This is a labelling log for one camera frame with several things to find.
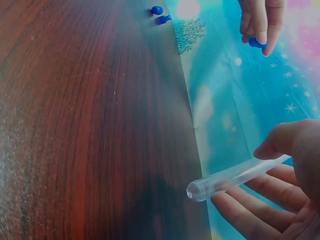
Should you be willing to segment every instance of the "palm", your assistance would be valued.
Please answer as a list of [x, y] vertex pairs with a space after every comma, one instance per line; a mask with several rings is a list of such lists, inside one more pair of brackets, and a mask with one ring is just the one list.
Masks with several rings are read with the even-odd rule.
[[298, 186], [294, 170], [281, 165], [246, 185], [285, 210], [276, 209], [240, 187], [212, 197], [221, 215], [247, 239], [308, 239], [316, 207]]

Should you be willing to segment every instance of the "blue stopper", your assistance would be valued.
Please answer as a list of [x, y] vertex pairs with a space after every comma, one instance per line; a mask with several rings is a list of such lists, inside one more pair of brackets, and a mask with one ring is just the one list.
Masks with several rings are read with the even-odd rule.
[[265, 49], [267, 48], [267, 44], [261, 44], [257, 41], [257, 39], [252, 36], [249, 38], [249, 45], [253, 48]]
[[164, 9], [161, 6], [153, 6], [151, 12], [155, 15], [161, 15], [164, 12]]
[[171, 20], [171, 16], [159, 16], [156, 19], [156, 23], [161, 25], [161, 24], [165, 24], [167, 21]]

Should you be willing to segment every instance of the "blue tablecloth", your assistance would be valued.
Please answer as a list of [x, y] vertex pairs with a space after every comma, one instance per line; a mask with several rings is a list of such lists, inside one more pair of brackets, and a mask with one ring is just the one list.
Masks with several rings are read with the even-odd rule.
[[[260, 49], [241, 42], [238, 1], [166, 3], [181, 56], [203, 176], [250, 159], [276, 124], [320, 117], [320, 88], [313, 80], [319, 75], [289, 42], [289, 35], [283, 34], [273, 54], [265, 57]], [[242, 239], [211, 202], [207, 207], [212, 239]]]

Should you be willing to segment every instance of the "clear plastic tube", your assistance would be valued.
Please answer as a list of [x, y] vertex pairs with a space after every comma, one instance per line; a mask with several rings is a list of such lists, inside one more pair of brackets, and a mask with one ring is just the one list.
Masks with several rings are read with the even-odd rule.
[[186, 195], [195, 202], [205, 201], [218, 192], [225, 192], [233, 186], [239, 186], [264, 174], [289, 158], [288, 155], [272, 160], [254, 157], [226, 170], [194, 180], [186, 188]]

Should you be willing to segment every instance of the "wooden table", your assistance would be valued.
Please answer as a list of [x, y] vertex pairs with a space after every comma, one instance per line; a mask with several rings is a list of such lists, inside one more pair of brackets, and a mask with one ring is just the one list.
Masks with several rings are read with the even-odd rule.
[[163, 0], [0, 2], [0, 239], [211, 239]]

